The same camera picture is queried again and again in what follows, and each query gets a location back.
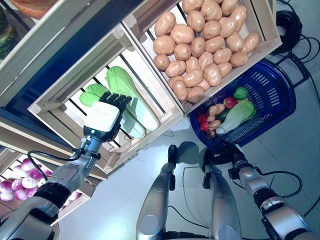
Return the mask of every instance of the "black wire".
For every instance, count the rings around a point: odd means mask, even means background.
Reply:
[[[315,203],[310,207],[310,209],[303,216],[306,217],[317,206],[319,201],[320,201],[320,196],[318,197],[318,199],[315,201]]]

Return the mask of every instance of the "small potato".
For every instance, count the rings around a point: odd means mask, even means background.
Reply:
[[[173,84],[177,80],[183,81],[182,76],[174,76],[167,81],[171,89],[173,89]]]
[[[192,10],[189,12],[186,22],[193,29],[193,31],[200,33],[205,27],[206,20],[201,12]]]
[[[221,33],[221,30],[222,30],[221,24],[217,21],[211,20],[205,23],[203,31],[201,33],[204,39],[208,40],[216,36],[219,36],[219,34]]]
[[[174,25],[170,36],[176,44],[190,44],[195,38],[195,33],[192,28],[187,25],[176,24]]]
[[[240,67],[242,65],[245,65],[248,62],[248,54],[245,52],[236,52],[235,54],[232,55],[230,59],[230,63],[234,68]]]
[[[204,75],[201,70],[193,70],[183,76],[183,82],[187,88],[197,86],[203,79]]]
[[[229,36],[226,41],[225,45],[229,48],[232,52],[237,53],[242,50],[244,47],[244,40],[236,31]]]
[[[180,43],[174,47],[175,60],[187,61],[191,56],[191,49],[189,45]]]
[[[182,9],[188,14],[192,10],[199,10],[204,0],[182,0]]]
[[[172,85],[172,90],[180,101],[185,101],[187,99],[188,90],[183,81],[181,80],[174,81]]]
[[[243,44],[243,48],[242,48],[241,52],[249,54],[258,45],[259,35],[255,32],[252,32],[243,40],[243,42],[244,42],[244,44]]]
[[[223,64],[229,62],[232,52],[229,48],[225,47],[216,51],[213,55],[215,64]]]
[[[206,48],[206,41],[204,38],[198,36],[191,43],[191,54],[198,58],[204,53]]]
[[[224,63],[218,64],[218,67],[222,72],[223,78],[227,76],[232,70],[232,64],[230,62],[224,62]]]
[[[198,103],[205,95],[204,90],[200,86],[194,86],[188,93],[187,100],[189,103]]]
[[[175,15],[169,11],[164,12],[155,23],[155,35],[160,37],[162,35],[169,34],[176,24],[177,21]]]
[[[214,54],[219,49],[222,49],[225,44],[225,39],[222,36],[216,36],[205,42],[205,51]]]
[[[220,6],[213,0],[206,0],[202,4],[201,13],[206,21],[219,21],[222,17]]]
[[[157,37],[153,42],[153,49],[158,55],[172,54],[175,49],[175,41],[167,35]]]
[[[221,4],[221,10],[223,16],[229,16],[235,9],[238,0],[224,0]]]
[[[213,63],[214,63],[214,56],[210,52],[205,51],[199,57],[199,64],[201,66],[201,70],[204,70],[205,66],[207,66],[208,64],[213,64]]]
[[[200,82],[198,84],[198,86],[202,87],[203,91],[205,91],[205,92],[211,88],[211,86],[209,85],[209,83],[205,79],[203,79],[202,82]]]
[[[230,18],[235,19],[235,31],[239,32],[247,19],[247,8],[245,6],[237,6],[230,15]]]
[[[170,64],[168,56],[164,54],[155,56],[153,62],[160,71],[166,70]]]
[[[215,63],[208,64],[204,67],[203,76],[211,87],[218,86],[222,80],[222,72]]]
[[[186,73],[190,73],[193,70],[201,70],[199,60],[194,56],[191,56],[189,60],[185,62],[185,65],[186,65],[185,67]]]
[[[231,34],[233,34],[235,32],[236,27],[237,27],[236,20],[233,18],[230,18],[230,17],[221,18],[219,23],[222,26],[220,36],[224,37],[224,38],[231,36]]]
[[[186,63],[184,61],[172,61],[165,70],[165,74],[169,77],[175,77],[183,74],[186,70]]]

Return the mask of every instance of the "blue basket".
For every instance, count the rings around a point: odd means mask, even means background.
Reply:
[[[303,79],[295,85],[279,67],[279,64],[286,59],[291,59],[303,75]],[[221,139],[229,143],[244,146],[296,110],[294,88],[307,80],[309,76],[308,70],[293,54],[284,57],[277,63],[264,59],[192,111],[189,116],[192,128],[208,148],[217,151],[219,147],[223,147],[223,141],[218,138],[208,139],[206,133],[200,131],[197,117],[205,113],[210,106],[222,103],[226,97],[232,97],[237,87],[244,87],[249,91],[248,98],[256,109],[256,115],[227,134],[219,135]]]

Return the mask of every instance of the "basket handle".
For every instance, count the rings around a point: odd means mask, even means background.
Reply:
[[[302,84],[303,82],[305,82],[310,78],[310,72],[306,68],[306,66],[303,64],[303,62],[293,53],[289,53],[288,55],[284,56],[281,60],[274,63],[274,65],[277,67],[280,67],[279,65],[287,59],[290,59],[302,73],[303,78],[300,81],[298,81],[296,84],[293,84],[293,88],[295,89],[297,86],[299,86],[300,84]]]

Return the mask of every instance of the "gray floor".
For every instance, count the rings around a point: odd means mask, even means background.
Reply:
[[[301,18],[307,36],[320,39],[320,1],[292,0]],[[296,53],[305,53],[306,47],[299,44]],[[320,56],[307,64],[320,89]],[[282,66],[293,82],[299,80],[299,71],[290,63]],[[320,114],[312,84],[307,81],[295,89],[296,111],[293,115],[243,147],[247,159],[258,164],[264,171],[287,170],[301,176],[303,189],[300,194],[288,199],[298,212],[305,213],[320,194]],[[92,199],[60,222],[60,240],[133,240],[136,221],[145,196],[167,161],[170,144],[181,146],[180,161],[175,170],[176,190],[169,195],[169,204],[175,206],[191,221],[208,224],[210,195],[202,188],[203,173],[197,168],[205,146],[191,129],[185,118],[170,131],[157,138],[139,152],[139,155],[102,182]],[[183,192],[183,171],[186,200]],[[228,166],[222,166],[228,179]],[[261,224],[261,215],[248,195],[230,183],[240,215],[242,235],[247,238],[266,238]],[[272,188],[279,194],[291,193],[298,184],[290,176],[277,175]],[[320,231],[319,205],[306,218],[313,230]],[[167,230],[185,231],[206,235],[204,228],[189,224],[172,209],[167,217]]]

